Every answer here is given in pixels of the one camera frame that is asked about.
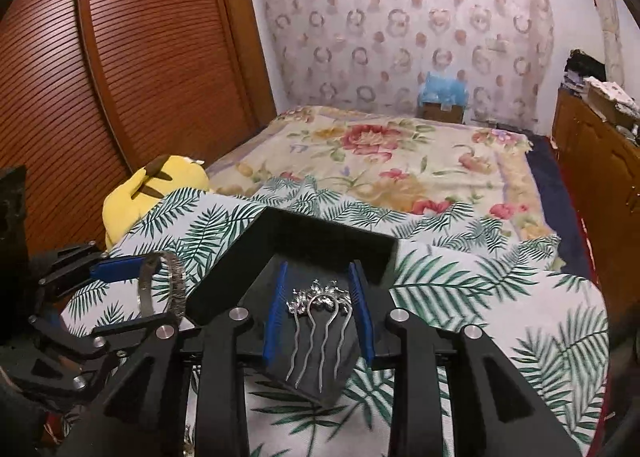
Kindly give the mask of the silver floral hair comb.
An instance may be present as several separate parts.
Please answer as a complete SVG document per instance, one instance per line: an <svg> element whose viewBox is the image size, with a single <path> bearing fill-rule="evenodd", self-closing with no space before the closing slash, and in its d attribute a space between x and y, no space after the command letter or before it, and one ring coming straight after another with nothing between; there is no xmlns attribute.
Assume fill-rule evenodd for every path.
<svg viewBox="0 0 640 457"><path fill-rule="evenodd" d="M300 390L306 381L311 391L326 392L343 363L347 330L352 320L352 299L336 279L316 279L306 289L294 289L286 303L294 323L293 345L285 380Z"/></svg>

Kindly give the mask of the green palm leaf blanket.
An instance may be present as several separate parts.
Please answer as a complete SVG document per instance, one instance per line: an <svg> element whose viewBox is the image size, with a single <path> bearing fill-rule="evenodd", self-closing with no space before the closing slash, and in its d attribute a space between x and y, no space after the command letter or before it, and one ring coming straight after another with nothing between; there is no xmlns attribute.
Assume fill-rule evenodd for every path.
<svg viewBox="0 0 640 457"><path fill-rule="evenodd" d="M495 217L455 203L424 217L378 208L313 178L274 178L256 194L170 193L113 248L113 255L167 249L186 286L205 276L258 214L300 212L396 237L394 302L428 324L482 327L587 455L596 439L608 367L608 314L591 281L555 269L559 240L524 239ZM314 406L258 373L247 379L255 456L382 456L392 421L394 378L358 363L332 407Z"/></svg>

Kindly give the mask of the yellow plush toy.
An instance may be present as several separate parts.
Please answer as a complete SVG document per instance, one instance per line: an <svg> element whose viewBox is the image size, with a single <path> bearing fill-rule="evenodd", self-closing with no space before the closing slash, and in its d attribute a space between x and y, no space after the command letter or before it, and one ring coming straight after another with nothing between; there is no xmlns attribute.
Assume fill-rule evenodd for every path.
<svg viewBox="0 0 640 457"><path fill-rule="evenodd" d="M165 196L180 188L209 189L201 162L186 156L160 155L118 185L103 202L106 247L112 248Z"/></svg>

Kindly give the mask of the floral bed cover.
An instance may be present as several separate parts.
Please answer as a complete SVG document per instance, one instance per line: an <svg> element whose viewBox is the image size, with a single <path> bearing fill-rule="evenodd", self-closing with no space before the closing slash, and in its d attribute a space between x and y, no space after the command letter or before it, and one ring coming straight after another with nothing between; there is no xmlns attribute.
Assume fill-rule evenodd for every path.
<svg viewBox="0 0 640 457"><path fill-rule="evenodd" d="M520 240L551 234L523 134L304 106L207 169L219 194L250 196L272 178L316 180L369 205L434 216L457 203L498 219Z"/></svg>

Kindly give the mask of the brown louvered wardrobe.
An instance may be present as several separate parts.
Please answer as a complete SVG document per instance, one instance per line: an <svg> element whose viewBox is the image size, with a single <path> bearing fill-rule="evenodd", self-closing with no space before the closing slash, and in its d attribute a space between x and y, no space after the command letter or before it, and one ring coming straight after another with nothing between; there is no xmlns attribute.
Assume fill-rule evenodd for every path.
<svg viewBox="0 0 640 457"><path fill-rule="evenodd" d="M1 163L32 253L101 241L160 155L214 162L276 116L253 0L1 0Z"/></svg>

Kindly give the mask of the dark blue bed sheet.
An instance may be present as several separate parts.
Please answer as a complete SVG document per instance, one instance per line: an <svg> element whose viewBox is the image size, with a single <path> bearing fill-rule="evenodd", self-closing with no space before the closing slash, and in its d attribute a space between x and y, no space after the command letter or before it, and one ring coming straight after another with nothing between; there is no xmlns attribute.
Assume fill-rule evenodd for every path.
<svg viewBox="0 0 640 457"><path fill-rule="evenodd" d="M591 265L576 211L547 136L527 133L532 149L526 154L540 195L544 218L560 237L562 271L590 279Z"/></svg>

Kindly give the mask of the blue plush on box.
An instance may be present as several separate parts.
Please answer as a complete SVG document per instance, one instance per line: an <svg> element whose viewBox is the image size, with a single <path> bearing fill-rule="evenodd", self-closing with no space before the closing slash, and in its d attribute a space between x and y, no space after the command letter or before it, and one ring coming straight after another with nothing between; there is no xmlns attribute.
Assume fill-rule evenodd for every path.
<svg viewBox="0 0 640 457"><path fill-rule="evenodd" d="M468 99L465 81L428 73L420 85L416 116L447 124L462 124Z"/></svg>

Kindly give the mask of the wooden sideboard cabinet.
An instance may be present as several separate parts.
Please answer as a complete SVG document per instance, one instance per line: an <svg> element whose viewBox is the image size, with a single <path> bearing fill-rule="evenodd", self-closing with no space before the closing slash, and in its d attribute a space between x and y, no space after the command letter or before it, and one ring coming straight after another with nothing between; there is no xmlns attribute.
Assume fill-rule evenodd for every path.
<svg viewBox="0 0 640 457"><path fill-rule="evenodd" d="M639 148L560 89L552 139L611 321L639 302Z"/></svg>

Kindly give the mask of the pink patterned lace curtain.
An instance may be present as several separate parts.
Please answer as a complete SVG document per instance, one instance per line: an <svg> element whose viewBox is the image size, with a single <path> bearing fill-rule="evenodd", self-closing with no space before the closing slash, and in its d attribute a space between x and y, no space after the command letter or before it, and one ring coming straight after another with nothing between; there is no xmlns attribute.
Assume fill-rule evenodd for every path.
<svg viewBox="0 0 640 457"><path fill-rule="evenodd" d="M262 0L288 102L408 115L459 84L480 122L531 129L549 0Z"/></svg>

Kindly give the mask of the stack of papers and clothes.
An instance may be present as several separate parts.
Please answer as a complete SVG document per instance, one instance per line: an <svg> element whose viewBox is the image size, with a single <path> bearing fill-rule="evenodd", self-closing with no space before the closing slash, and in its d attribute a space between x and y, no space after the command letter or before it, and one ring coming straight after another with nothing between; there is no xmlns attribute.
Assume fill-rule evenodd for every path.
<svg viewBox="0 0 640 457"><path fill-rule="evenodd" d="M582 50L570 51L563 87L614 127L639 133L639 104L615 81L606 79L605 65Z"/></svg>

